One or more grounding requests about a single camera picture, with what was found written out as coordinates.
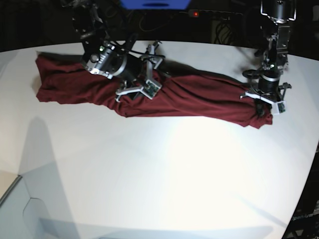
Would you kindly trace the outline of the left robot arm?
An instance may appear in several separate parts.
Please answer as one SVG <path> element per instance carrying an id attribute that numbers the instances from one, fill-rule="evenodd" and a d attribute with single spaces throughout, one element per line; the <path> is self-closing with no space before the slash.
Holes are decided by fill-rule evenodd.
<path id="1" fill-rule="evenodd" d="M 288 45 L 291 35 L 291 21 L 296 20 L 295 0 L 262 0 L 260 14 L 269 19 L 261 27 L 266 43 L 255 52 L 262 57 L 257 70 L 245 70 L 242 75 L 248 79 L 249 89 L 240 98 L 252 98 L 257 116 L 262 117 L 269 110 L 273 115 L 286 111 L 284 100 L 289 83 L 280 84 L 281 76 L 287 69 Z"/>

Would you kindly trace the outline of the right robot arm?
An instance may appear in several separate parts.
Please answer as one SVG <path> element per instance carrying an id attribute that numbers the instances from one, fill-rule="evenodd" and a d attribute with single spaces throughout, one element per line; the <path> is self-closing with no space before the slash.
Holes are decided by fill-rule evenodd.
<path id="1" fill-rule="evenodd" d="M 145 52 L 134 51 L 137 34 L 129 34 L 122 44 L 114 40 L 107 18 L 95 0 L 63 0 L 61 5 L 72 9 L 73 26 L 84 49 L 85 70 L 109 80 L 121 80 L 115 92 L 117 102 L 122 96 L 132 99 L 144 96 L 152 100 L 157 95 L 162 85 L 154 79 L 153 71 L 165 59 L 156 53 L 160 41 L 148 45 Z"/>

